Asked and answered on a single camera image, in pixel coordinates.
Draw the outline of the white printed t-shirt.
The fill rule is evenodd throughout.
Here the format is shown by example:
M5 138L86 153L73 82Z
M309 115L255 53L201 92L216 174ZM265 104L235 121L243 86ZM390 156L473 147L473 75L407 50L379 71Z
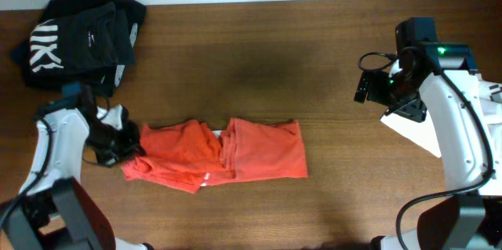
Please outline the white printed t-shirt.
M478 189L482 196L501 195L501 84L480 74L447 70L444 74L470 102L481 122L479 129L466 103L445 79L429 74L419 87L427 108L426 120L417 123L391 114L380 120L389 128L442 159L446 189L480 183L493 166L494 174Z

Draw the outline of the red orange t-shirt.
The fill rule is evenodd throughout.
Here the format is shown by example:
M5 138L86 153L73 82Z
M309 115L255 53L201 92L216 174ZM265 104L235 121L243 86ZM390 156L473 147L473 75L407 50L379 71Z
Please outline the red orange t-shirt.
M201 187L308 176L300 124L263 125L232 118L213 131L202 121L140 131L143 156L122 164L127 180L141 179L195 194Z

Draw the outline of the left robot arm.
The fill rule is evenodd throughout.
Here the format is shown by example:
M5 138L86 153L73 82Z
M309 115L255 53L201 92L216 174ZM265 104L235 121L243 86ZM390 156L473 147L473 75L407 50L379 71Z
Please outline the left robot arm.
M149 249L116 237L81 185L84 150L111 168L144 155L138 125L122 105L100 108L91 86L74 82L35 117L38 142L29 174L15 198L1 204L1 230L14 249Z

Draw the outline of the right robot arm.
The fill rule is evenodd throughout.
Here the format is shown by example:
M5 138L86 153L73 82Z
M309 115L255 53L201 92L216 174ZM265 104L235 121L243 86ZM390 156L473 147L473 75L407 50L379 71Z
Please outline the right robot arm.
M442 161L446 188L417 225L375 237L372 249L501 246L501 86L485 81L470 47L440 42L430 17L395 28L396 52L363 68L355 101L385 106L382 122Z

